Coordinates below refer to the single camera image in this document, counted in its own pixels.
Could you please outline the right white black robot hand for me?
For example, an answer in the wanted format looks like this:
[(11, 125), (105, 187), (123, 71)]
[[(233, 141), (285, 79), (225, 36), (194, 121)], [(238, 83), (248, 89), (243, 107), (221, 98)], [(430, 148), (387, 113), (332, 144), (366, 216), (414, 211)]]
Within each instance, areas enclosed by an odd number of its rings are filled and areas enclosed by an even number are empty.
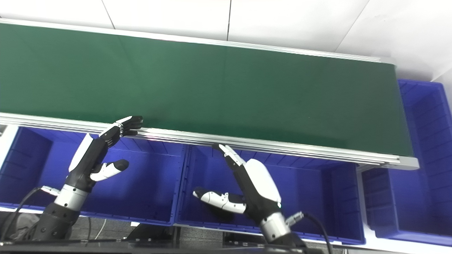
[(266, 166), (256, 159), (244, 161), (228, 145), (214, 144), (213, 148), (224, 156), (242, 195), (220, 193), (202, 187), (195, 188), (193, 195), (226, 212), (244, 214), (256, 224), (276, 222), (285, 225), (281, 213), (281, 196)]

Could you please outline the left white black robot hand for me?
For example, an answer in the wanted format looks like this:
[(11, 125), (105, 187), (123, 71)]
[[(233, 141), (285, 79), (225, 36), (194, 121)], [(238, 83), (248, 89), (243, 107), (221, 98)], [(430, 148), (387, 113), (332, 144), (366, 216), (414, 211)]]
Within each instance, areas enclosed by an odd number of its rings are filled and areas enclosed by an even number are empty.
[(133, 115), (110, 124), (98, 137), (86, 134), (70, 163), (64, 185), (90, 193), (96, 182), (126, 170), (129, 167), (126, 159), (104, 162), (104, 158), (121, 137), (137, 135), (142, 123), (142, 116)]

